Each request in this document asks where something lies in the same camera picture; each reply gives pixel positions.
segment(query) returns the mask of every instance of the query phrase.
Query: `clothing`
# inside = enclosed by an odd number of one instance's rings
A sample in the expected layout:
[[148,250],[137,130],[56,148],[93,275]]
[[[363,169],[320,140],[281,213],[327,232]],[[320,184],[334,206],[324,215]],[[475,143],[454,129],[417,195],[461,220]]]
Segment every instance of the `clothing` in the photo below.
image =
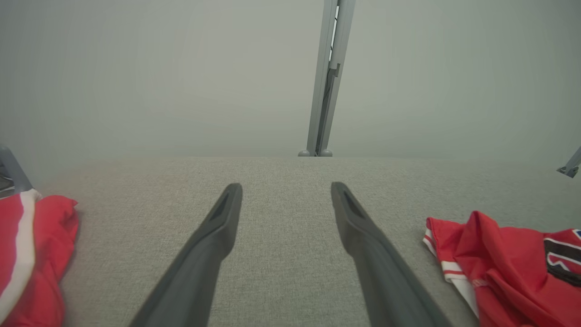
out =
[[581,326],[580,230],[500,228],[478,211],[427,227],[424,243],[481,326]]
[[[37,198],[40,197],[34,190],[28,192],[33,192]],[[17,230],[17,234],[26,232],[26,235],[31,238],[26,243],[31,248],[26,247],[28,257],[25,264],[0,268],[2,271],[0,281],[3,280],[2,276],[8,274],[8,270],[12,270],[12,276],[20,276],[20,272],[24,272],[22,274],[24,276],[28,272],[29,277],[27,283],[24,284],[25,287],[19,285],[20,296],[16,297],[17,302],[3,320],[1,327],[61,326],[64,318],[64,304],[58,283],[74,251],[78,229],[78,218],[74,206],[77,202],[62,196],[49,196],[36,203],[25,203],[22,199],[28,198],[28,192],[0,200],[0,217],[2,218],[0,230],[4,230],[5,222],[11,222],[10,231]],[[18,198],[21,199],[21,205],[17,205]],[[16,229],[13,223],[14,214],[18,216],[20,211],[24,212],[23,216],[27,220],[26,224],[21,223]],[[9,241],[0,243],[0,246],[2,246],[0,251],[3,253],[2,262],[11,261],[11,258],[15,257],[15,247]],[[13,295],[11,299],[14,302],[17,294],[13,293]]]

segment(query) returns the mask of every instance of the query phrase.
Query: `red shirt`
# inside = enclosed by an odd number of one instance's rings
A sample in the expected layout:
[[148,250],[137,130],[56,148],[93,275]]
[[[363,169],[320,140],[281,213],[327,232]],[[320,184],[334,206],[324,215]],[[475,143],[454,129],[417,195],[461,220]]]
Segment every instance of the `red shirt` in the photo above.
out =
[[35,190],[0,200],[1,327],[61,326],[59,281],[74,250],[76,201]]
[[427,225],[424,243],[481,326],[581,326],[581,230],[500,228],[478,211]]

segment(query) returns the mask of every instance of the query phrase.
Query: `wall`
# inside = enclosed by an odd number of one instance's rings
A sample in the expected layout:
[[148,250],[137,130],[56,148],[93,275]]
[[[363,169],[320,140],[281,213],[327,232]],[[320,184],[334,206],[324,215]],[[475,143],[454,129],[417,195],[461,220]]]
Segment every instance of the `wall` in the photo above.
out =
[[581,145],[581,2],[357,0],[329,148],[521,161]]
[[125,157],[296,156],[323,1],[0,2],[0,143],[33,184]]

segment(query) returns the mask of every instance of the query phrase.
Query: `gray fabric surface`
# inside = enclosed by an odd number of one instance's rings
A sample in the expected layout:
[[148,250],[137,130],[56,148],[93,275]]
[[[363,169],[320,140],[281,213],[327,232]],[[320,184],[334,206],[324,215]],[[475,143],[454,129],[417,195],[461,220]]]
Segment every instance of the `gray fabric surface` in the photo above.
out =
[[66,326],[125,326],[222,189],[243,186],[210,326],[368,326],[329,193],[345,182],[454,326],[478,324],[421,240],[428,216],[581,228],[581,184],[511,163],[355,158],[181,158],[71,172],[40,190],[79,204],[77,250],[61,287]]

